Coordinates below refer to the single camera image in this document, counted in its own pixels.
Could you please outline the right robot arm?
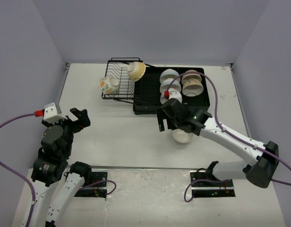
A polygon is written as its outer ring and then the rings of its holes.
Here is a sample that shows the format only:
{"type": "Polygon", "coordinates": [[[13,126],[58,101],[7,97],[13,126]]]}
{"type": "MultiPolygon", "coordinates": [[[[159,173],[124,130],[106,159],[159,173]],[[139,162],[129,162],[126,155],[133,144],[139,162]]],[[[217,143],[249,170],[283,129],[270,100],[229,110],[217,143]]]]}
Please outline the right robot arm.
{"type": "Polygon", "coordinates": [[[246,137],[217,122],[209,112],[190,110],[175,98],[166,101],[156,110],[159,130],[164,131],[164,121],[169,130],[180,129],[186,133],[212,140],[241,158],[241,161],[222,163],[213,161],[205,171],[205,181],[215,186],[220,181],[247,179],[260,188],[267,188],[279,164],[278,145],[262,143],[246,137]]]}

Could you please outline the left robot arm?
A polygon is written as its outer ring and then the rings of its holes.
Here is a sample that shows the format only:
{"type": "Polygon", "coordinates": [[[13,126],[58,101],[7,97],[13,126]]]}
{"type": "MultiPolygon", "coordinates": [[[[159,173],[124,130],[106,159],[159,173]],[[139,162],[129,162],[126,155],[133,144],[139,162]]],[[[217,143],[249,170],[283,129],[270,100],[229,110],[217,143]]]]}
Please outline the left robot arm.
{"type": "Polygon", "coordinates": [[[59,194],[53,198],[68,165],[74,134],[91,125],[86,109],[72,108],[70,112],[76,116],[75,121],[62,115],[61,110],[54,104],[35,113],[36,116],[43,117],[42,124],[46,130],[38,157],[33,163],[32,180],[29,181],[32,191],[30,207],[22,221],[25,227],[57,226],[78,189],[92,182],[91,167],[76,162],[71,166],[68,179],[59,194]]]}

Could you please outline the beige bowl front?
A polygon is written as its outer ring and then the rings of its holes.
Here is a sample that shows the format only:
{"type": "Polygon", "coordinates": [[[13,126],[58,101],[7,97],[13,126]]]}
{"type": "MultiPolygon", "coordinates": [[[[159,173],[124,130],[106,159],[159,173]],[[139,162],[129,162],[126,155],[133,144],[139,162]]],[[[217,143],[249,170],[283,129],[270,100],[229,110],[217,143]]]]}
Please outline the beige bowl front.
{"type": "Polygon", "coordinates": [[[187,133],[181,129],[176,129],[172,131],[171,135],[176,142],[181,144],[187,144],[192,140],[194,134],[187,133]]]}

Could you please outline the light blue bowl front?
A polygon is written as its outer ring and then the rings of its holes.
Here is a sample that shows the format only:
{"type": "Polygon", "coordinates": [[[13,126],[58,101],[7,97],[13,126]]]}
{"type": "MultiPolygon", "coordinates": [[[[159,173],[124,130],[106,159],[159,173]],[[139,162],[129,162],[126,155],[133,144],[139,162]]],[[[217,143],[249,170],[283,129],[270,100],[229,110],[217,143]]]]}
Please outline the light blue bowl front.
{"type": "Polygon", "coordinates": [[[160,103],[161,104],[164,104],[166,101],[168,101],[169,99],[172,99],[172,98],[177,99],[180,103],[182,103],[182,95],[181,95],[181,93],[179,91],[177,91],[177,90],[175,90],[173,88],[170,88],[168,90],[168,92],[169,92],[169,97],[168,98],[166,98],[164,96],[164,93],[161,94],[161,96],[160,96],[160,103]]]}

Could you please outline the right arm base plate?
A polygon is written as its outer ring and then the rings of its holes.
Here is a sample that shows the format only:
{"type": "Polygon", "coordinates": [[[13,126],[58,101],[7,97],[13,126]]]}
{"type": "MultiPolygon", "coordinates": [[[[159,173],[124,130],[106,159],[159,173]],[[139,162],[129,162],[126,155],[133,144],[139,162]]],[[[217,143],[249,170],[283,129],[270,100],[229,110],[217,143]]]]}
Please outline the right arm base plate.
{"type": "Polygon", "coordinates": [[[191,185],[194,198],[235,197],[233,181],[225,183],[196,182],[191,185]]]}

